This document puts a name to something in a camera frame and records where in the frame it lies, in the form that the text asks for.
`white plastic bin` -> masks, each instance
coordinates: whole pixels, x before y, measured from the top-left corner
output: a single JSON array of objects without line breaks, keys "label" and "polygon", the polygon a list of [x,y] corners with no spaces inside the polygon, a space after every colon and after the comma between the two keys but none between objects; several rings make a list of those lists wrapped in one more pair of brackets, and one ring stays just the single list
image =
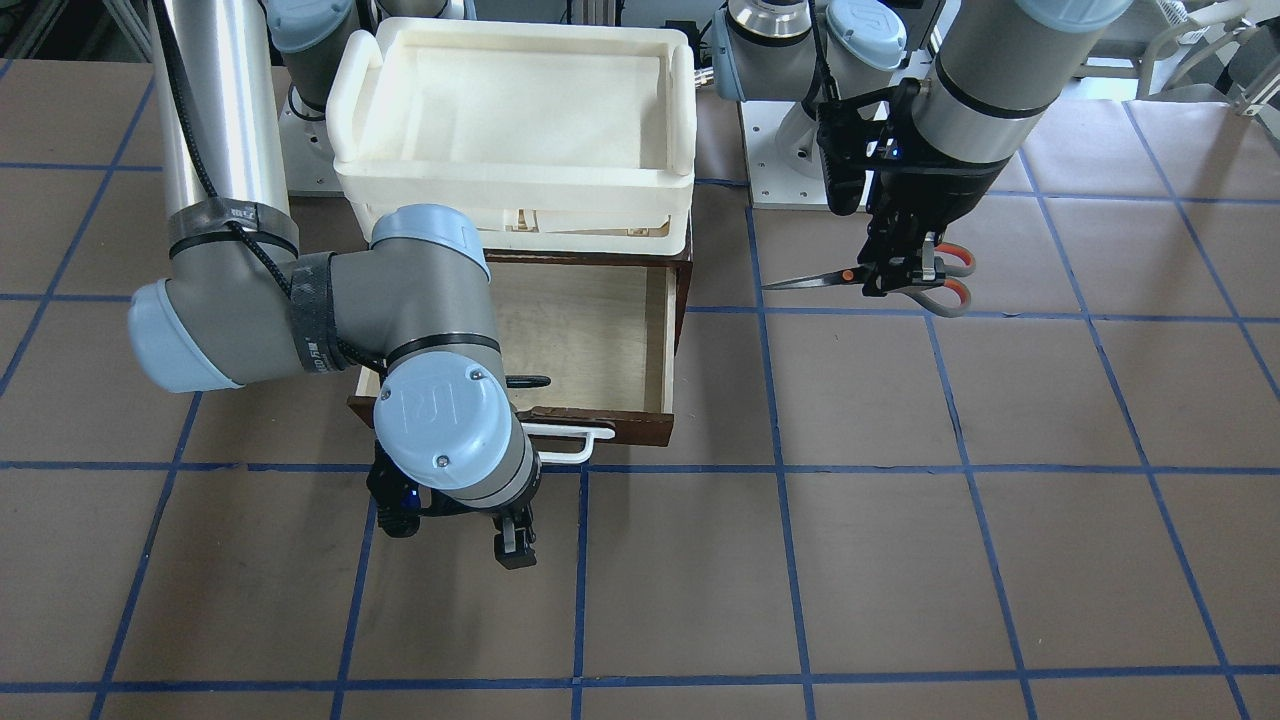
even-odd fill
[{"label": "white plastic bin", "polygon": [[684,249],[696,117],[680,32],[394,18],[351,36],[326,110],[366,237],[438,202],[486,247]]}]

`blue joint cap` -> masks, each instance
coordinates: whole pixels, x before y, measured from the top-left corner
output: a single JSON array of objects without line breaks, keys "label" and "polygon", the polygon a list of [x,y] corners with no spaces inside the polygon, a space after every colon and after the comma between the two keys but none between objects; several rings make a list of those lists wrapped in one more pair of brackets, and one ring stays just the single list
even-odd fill
[{"label": "blue joint cap", "polygon": [[449,250],[461,252],[480,265],[485,277],[493,279],[489,264],[484,261],[484,246],[475,223],[462,213],[444,205],[406,205],[394,213],[388,213],[374,223],[374,233],[369,240],[372,247],[390,237],[407,237],[434,242]]},{"label": "blue joint cap", "polygon": [[831,0],[827,26],[845,50],[878,70],[896,70],[906,54],[906,26],[877,0]]},{"label": "blue joint cap", "polygon": [[285,55],[319,45],[355,10],[355,0],[266,0],[271,45]]},{"label": "blue joint cap", "polygon": [[138,288],[129,305],[129,343],[151,382],[169,392],[243,387],[209,361],[169,302],[165,282]]},{"label": "blue joint cap", "polygon": [[1080,35],[1102,29],[1129,9],[1133,0],[1015,0],[1039,24]]},{"label": "blue joint cap", "polygon": [[471,487],[498,469],[511,443],[504,383],[475,360],[444,350],[396,366],[374,401],[374,430],[419,484]]},{"label": "blue joint cap", "polygon": [[742,78],[737,77],[737,63],[733,61],[733,44],[730,42],[724,10],[712,15],[712,68],[716,70],[716,94],[724,100],[741,102],[746,100],[742,92]]}]

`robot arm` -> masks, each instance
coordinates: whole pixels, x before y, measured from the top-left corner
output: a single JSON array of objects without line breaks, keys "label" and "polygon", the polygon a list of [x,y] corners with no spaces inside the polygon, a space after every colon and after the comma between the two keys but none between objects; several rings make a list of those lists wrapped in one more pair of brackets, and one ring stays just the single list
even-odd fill
[{"label": "robot arm", "polygon": [[154,9],[173,278],[133,296],[143,370],[191,392],[369,364],[383,375],[379,454],[394,462],[375,471],[403,478],[402,497],[421,484],[495,515],[499,560],[531,564],[540,464],[507,401],[475,225],[412,205],[376,224],[369,250],[300,255],[261,10]]}]

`white drawer handle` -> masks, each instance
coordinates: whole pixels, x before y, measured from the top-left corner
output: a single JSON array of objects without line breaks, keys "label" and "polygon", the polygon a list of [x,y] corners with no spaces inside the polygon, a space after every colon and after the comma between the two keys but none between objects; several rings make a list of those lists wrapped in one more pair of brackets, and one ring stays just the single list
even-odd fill
[{"label": "white drawer handle", "polygon": [[595,439],[612,439],[611,428],[588,428],[582,425],[549,425],[547,423],[521,423],[530,436],[580,438],[582,450],[577,452],[539,452],[538,456],[548,465],[577,465],[586,462],[595,450]]}]

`blue grid line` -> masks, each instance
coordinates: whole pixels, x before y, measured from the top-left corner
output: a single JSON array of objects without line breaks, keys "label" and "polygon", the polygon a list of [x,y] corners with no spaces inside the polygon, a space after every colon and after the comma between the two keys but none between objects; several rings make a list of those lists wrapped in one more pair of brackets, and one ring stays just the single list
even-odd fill
[{"label": "blue grid line", "polygon": [[[105,471],[157,471],[168,470],[169,462],[97,461],[97,460],[0,460],[0,470],[105,470]],[[243,468],[250,473],[365,473],[367,465],[333,464],[243,464],[243,462],[179,462],[180,473],[212,473]],[[1006,462],[972,464],[974,473],[1087,473],[1114,475],[1280,475],[1280,468],[1180,466],[1180,465],[1068,465],[1057,462]],[[611,474],[771,474],[777,465],[590,465],[591,471]],[[782,465],[788,475],[844,474],[844,475],[940,475],[961,474],[964,465]],[[544,466],[543,474],[579,473],[579,465]]]},{"label": "blue grid line", "polygon": [[1226,309],[1230,310],[1231,316],[1235,319],[1236,325],[1240,328],[1240,333],[1244,336],[1245,345],[1249,346],[1249,352],[1253,352],[1253,359],[1258,363],[1258,368],[1262,370],[1262,377],[1267,379],[1267,384],[1271,386],[1271,395],[1280,400],[1280,384],[1276,384],[1276,378],[1271,374],[1267,368],[1266,360],[1262,357],[1262,352],[1258,351],[1257,343],[1253,342],[1253,336],[1249,333],[1249,328],[1240,320],[1240,311],[1235,307],[1235,301],[1231,300],[1231,293],[1226,291],[1226,284],[1222,282],[1222,277],[1219,275],[1217,268],[1213,266],[1213,260],[1208,256],[1208,251],[1204,249],[1204,243],[1201,242],[1199,233],[1192,224],[1190,215],[1187,214],[1187,208],[1183,206],[1181,200],[1174,191],[1174,183],[1169,181],[1169,176],[1165,173],[1165,168],[1161,167],[1160,160],[1156,159],[1156,152],[1151,149],[1151,143],[1147,142],[1147,136],[1142,132],[1142,127],[1138,126],[1138,119],[1133,115],[1133,109],[1129,104],[1124,105],[1125,115],[1129,117],[1129,124],[1133,126],[1135,133],[1138,133],[1138,140],[1142,142],[1142,149],[1146,150],[1147,156],[1151,158],[1152,164],[1156,165],[1156,173],[1160,174],[1160,181],[1165,184],[1165,190],[1169,196],[1174,200],[1174,206],[1178,209],[1178,215],[1183,219],[1183,224],[1187,227],[1187,232],[1192,236],[1192,242],[1196,243],[1196,250],[1199,252],[1201,260],[1204,261],[1204,266],[1208,269],[1208,274],[1213,278],[1213,284],[1217,286],[1217,291],[1222,295],[1222,301],[1226,302]]},{"label": "blue grid line", "polygon": [[1014,611],[1009,605],[1009,593],[1005,592],[1005,579],[1000,571],[1000,559],[996,556],[996,543],[991,537],[991,525],[987,523],[987,510],[982,505],[982,491],[974,477],[973,465],[969,460],[969,446],[964,441],[964,427],[960,424],[960,411],[956,407],[955,393],[951,391],[951,378],[947,374],[947,364],[942,357],[942,345],[938,342],[938,332],[933,325],[933,318],[924,318],[924,329],[929,333],[929,346],[933,348],[933,360],[938,368],[938,379],[942,382],[942,395],[947,401],[947,414],[951,416],[951,429],[956,438],[956,451],[960,454],[960,462],[964,465],[964,478],[969,487],[969,498],[973,501],[974,515],[978,520],[978,529],[982,533],[982,546],[987,552],[987,565],[991,568],[991,580],[995,585],[996,600],[1000,602],[1000,615],[1005,621],[1005,633],[1009,635],[1009,651],[1014,657],[1014,670],[1018,684],[1023,691],[1023,703],[1027,706],[1028,720],[1036,720],[1036,698],[1032,696],[1032,684],[1027,675],[1027,664],[1023,661],[1023,648],[1018,642],[1018,628],[1014,625]]},{"label": "blue grid line", "polygon": [[1170,196],[1151,195],[1097,195],[1091,192],[1041,192],[1025,190],[988,190],[987,195],[997,197],[1047,197],[1050,200],[1102,200],[1121,202],[1194,202],[1204,205],[1280,205],[1280,200],[1249,199],[1249,197],[1181,197],[1175,193]]},{"label": "blue grid line", "polygon": [[590,471],[579,469],[577,487],[577,569],[573,573],[573,693],[570,701],[571,720],[582,720],[582,665],[586,655],[586,541],[590,510]]},{"label": "blue grid line", "polygon": [[746,181],[731,181],[724,178],[694,178],[694,184],[718,184],[721,187],[746,187]]},{"label": "blue grid line", "polygon": [[[1128,111],[1129,106],[1125,105],[1125,113]],[[1030,165],[1027,163],[1027,156],[1021,152],[1021,150],[1019,150],[1019,159],[1023,163],[1023,168],[1027,170],[1027,177],[1030,181],[1032,187],[1039,192],[1039,184],[1037,183],[1036,176],[1032,173]],[[1153,154],[1151,155],[1151,159],[1153,163],[1156,161]],[[1080,304],[1080,309],[1088,314],[1089,306],[1084,300],[1084,292],[1080,290],[1080,282],[1075,277],[1075,269],[1071,266],[1071,260],[1066,254],[1066,246],[1062,243],[1062,238],[1057,232],[1057,225],[1053,223],[1053,217],[1048,211],[1048,205],[1044,202],[1044,197],[1038,197],[1037,201],[1041,208],[1041,214],[1044,217],[1044,223],[1048,227],[1050,237],[1053,240],[1053,246],[1057,249],[1059,258],[1062,261],[1062,268],[1066,270],[1066,277],[1071,283],[1071,291],[1075,293],[1075,299]],[[1138,452],[1138,460],[1147,470],[1147,484],[1151,487],[1151,493],[1156,501],[1157,509],[1160,510],[1165,530],[1167,532],[1169,539],[1174,546],[1174,553],[1178,556],[1178,564],[1181,566],[1183,575],[1185,577],[1187,585],[1196,601],[1196,607],[1199,611],[1201,620],[1204,623],[1204,632],[1208,634],[1215,656],[1217,656],[1219,666],[1226,676],[1226,684],[1231,691],[1236,711],[1240,714],[1242,720],[1249,720],[1249,711],[1244,706],[1244,697],[1240,694],[1239,684],[1235,682],[1235,676],[1230,671],[1226,652],[1224,651],[1222,642],[1217,635],[1217,629],[1213,626],[1213,619],[1210,616],[1208,605],[1204,602],[1204,596],[1201,593],[1199,583],[1196,580],[1196,574],[1192,571],[1190,562],[1187,560],[1187,553],[1183,551],[1183,543],[1178,537],[1178,529],[1174,527],[1174,520],[1169,514],[1169,507],[1165,505],[1164,495],[1160,489],[1160,482],[1156,479],[1156,474],[1151,469],[1151,461],[1147,457],[1147,451],[1138,434],[1138,425],[1133,420],[1133,414],[1129,411],[1129,402],[1125,400],[1124,392],[1120,388],[1120,379],[1116,377],[1115,368],[1111,365],[1111,359],[1107,356],[1107,351],[1102,346],[1102,336],[1098,333],[1098,328],[1094,325],[1092,318],[1085,320],[1085,325],[1089,329],[1089,336],[1093,340],[1094,348],[1097,350],[1098,360],[1102,363],[1102,370],[1107,375],[1107,383],[1111,386],[1111,392],[1116,398],[1116,405],[1119,405],[1120,414],[1124,416],[1125,427],[1129,430],[1129,438],[1133,441],[1134,450]]]},{"label": "blue grid line", "polygon": [[791,589],[791,615],[796,630],[796,653],[800,659],[800,676],[804,689],[805,717],[815,720],[818,711],[813,700],[809,667],[809,635],[805,632],[804,603],[800,600],[800,575],[796,570],[795,536],[791,533],[791,501],[787,495],[786,461],[782,459],[782,427],[778,421],[778,398],[773,382],[773,352],[769,350],[769,323],[764,314],[764,291],[760,283],[760,252],[755,238],[755,213],[746,206],[746,240],[751,254],[751,275],[755,286],[756,324],[760,333],[760,361],[764,370],[764,396],[769,407],[769,433],[773,441],[773,474],[778,486],[778,512],[782,519],[782,548],[787,560],[787,585]]},{"label": "blue grid line", "polygon": [[342,717],[342,703],[346,700],[347,678],[351,674],[351,655],[356,648],[356,626],[360,624],[360,606],[365,598],[365,578],[369,575],[369,553],[374,544],[374,528],[378,524],[378,503],[369,498],[365,511],[365,533],[360,541],[360,560],[356,562],[356,584],[351,591],[351,609],[347,611],[347,632],[342,638],[342,657],[338,661],[338,685],[333,691],[333,705],[329,707],[329,720]]},{"label": "blue grid line", "polygon": [[122,173],[163,173],[161,165],[120,165],[116,163],[0,163],[0,170],[116,170]]},{"label": "blue grid line", "polygon": [[[138,120],[142,119],[142,109],[146,108],[147,99],[151,97],[151,88],[155,86],[155,81],[147,82],[147,88],[142,92],[142,99],[138,101],[138,106],[133,110],[133,118],[129,119],[129,126],[124,129],[124,137],[120,138],[120,145],[115,149],[115,155],[111,156],[111,164],[120,161],[124,155],[124,149],[129,145],[129,138],[133,137],[133,131],[138,127]],[[0,375],[0,396],[9,389],[9,383],[13,382],[14,374],[18,372],[18,365],[22,364],[22,357],[27,352],[27,347],[31,346],[31,340],[36,336],[36,329],[40,327],[40,320],[45,316],[45,310],[49,309],[49,302],[52,300],[54,291],[58,290],[58,283],[63,279],[63,274],[67,273],[67,268],[70,265],[72,258],[76,255],[76,249],[79,247],[81,240],[84,237],[84,232],[88,229],[90,223],[93,220],[93,213],[97,211],[99,204],[102,201],[102,196],[106,195],[106,187],[111,182],[111,176],[114,170],[106,170],[102,174],[102,182],[97,186],[97,192],[93,193],[93,200],[90,201],[88,209],[84,211],[84,218],[81,220],[79,227],[76,229],[76,234],[72,236],[72,241],[63,252],[63,259],[58,263],[58,269],[54,270],[54,277],[49,281],[49,287],[45,288],[44,295],[40,299],[40,305],[36,306],[36,313],[31,318],[31,323],[27,325],[27,332],[23,333],[22,340],[18,341],[18,347],[13,352],[13,357],[9,359],[9,365],[5,368],[4,375]]]},{"label": "blue grid line", "polygon": [[106,656],[106,665],[102,667],[102,687],[93,696],[93,707],[90,711],[90,720],[99,720],[102,715],[102,705],[106,702],[106,685],[115,678],[115,667],[120,661],[120,652],[124,650],[124,638],[129,634],[133,623],[133,611],[138,605],[138,596],[142,594],[142,580],[146,578],[147,568],[151,565],[151,550],[155,547],[156,536],[160,534],[160,519],[164,516],[165,506],[173,496],[173,487],[178,479],[178,466],[182,462],[182,454],[187,450],[187,439],[191,438],[191,428],[196,424],[196,413],[200,411],[200,400],[204,393],[193,393],[191,405],[187,407],[187,418],[182,423],[182,432],[178,434],[178,445],[173,451],[173,461],[169,473],[165,475],[160,497],[156,500],[155,511],[151,514],[151,525],[147,528],[146,539],[142,542],[142,552],[138,555],[138,566],[133,571],[133,583],[129,585],[128,598],[124,601],[124,610],[120,612],[120,623],[115,629],[115,639],[111,641],[111,651]]},{"label": "blue grid line", "polygon": [[54,295],[54,302],[131,302],[129,295]]},{"label": "blue grid line", "polygon": [[[1280,676],[1280,665],[1234,665],[1235,675]],[[1219,665],[1140,665],[1100,667],[1029,669],[1032,680],[1098,678],[1221,676]],[[984,683],[1016,680],[1015,670],[925,670],[913,673],[819,673],[809,678],[815,685]],[[714,685],[800,685],[797,673],[772,675],[607,675],[594,678],[419,678],[348,680],[347,692],[369,691],[466,691],[466,689],[570,689],[584,688],[673,688]],[[334,692],[338,680],[124,680],[18,682],[0,683],[0,694],[67,694],[105,691],[108,693],[173,692]]]}]

